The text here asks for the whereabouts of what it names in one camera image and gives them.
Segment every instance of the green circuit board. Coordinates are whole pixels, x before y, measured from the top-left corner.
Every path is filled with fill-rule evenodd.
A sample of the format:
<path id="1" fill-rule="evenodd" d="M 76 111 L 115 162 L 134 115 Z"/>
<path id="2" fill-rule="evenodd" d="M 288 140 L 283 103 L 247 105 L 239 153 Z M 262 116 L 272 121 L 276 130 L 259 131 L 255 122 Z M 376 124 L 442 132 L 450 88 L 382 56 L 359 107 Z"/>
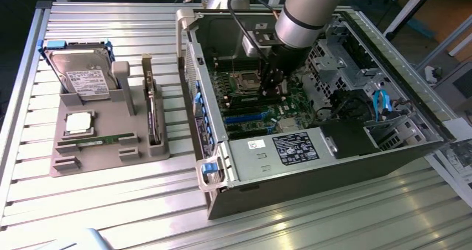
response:
<path id="1" fill-rule="evenodd" d="M 314 120 L 315 111 L 298 79 L 288 80 L 290 92 L 286 95 L 262 100 L 256 73 L 256 70 L 211 72 L 230 139 L 300 130 L 307 128 Z M 256 119 L 239 121 L 240 118 Z"/>

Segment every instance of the metal slatted table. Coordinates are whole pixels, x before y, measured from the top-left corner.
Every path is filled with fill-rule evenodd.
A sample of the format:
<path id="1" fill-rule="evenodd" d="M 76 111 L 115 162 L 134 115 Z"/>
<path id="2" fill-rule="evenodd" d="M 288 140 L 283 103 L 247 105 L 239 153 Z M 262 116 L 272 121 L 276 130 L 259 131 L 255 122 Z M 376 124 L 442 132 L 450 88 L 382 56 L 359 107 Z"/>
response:
<path id="1" fill-rule="evenodd" d="M 175 12 L 196 4 L 55 3 L 38 9 L 0 135 L 0 248 L 35 249 L 83 227 L 114 248 L 470 249 L 472 209 L 424 159 L 387 177 L 208 221 L 176 64 Z M 38 39 L 110 38 L 164 87 L 168 160 L 48 176 L 60 85 Z"/>

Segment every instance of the power supply label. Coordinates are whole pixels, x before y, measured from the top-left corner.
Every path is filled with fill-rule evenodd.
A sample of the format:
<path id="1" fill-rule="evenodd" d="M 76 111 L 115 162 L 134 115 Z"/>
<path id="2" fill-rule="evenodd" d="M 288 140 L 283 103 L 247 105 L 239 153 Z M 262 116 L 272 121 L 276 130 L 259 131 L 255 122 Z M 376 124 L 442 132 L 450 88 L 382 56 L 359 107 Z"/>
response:
<path id="1" fill-rule="evenodd" d="M 272 140 L 284 165 L 304 163 L 320 158 L 307 132 L 274 137 Z"/>
<path id="2" fill-rule="evenodd" d="M 102 70 L 70 71 L 67 77 L 79 96 L 108 94 L 108 86 Z"/>

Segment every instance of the hard drive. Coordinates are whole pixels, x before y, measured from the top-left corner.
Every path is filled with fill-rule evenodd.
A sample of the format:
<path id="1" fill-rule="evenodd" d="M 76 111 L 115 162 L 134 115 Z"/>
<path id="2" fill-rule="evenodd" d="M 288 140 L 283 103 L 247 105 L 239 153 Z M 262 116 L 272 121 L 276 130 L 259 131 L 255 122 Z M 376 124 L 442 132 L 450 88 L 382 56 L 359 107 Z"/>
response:
<path id="1" fill-rule="evenodd" d="M 110 90 L 119 88 L 112 75 L 111 43 L 67 43 L 48 41 L 40 48 L 62 82 L 64 93 L 78 93 L 83 101 L 110 98 Z"/>

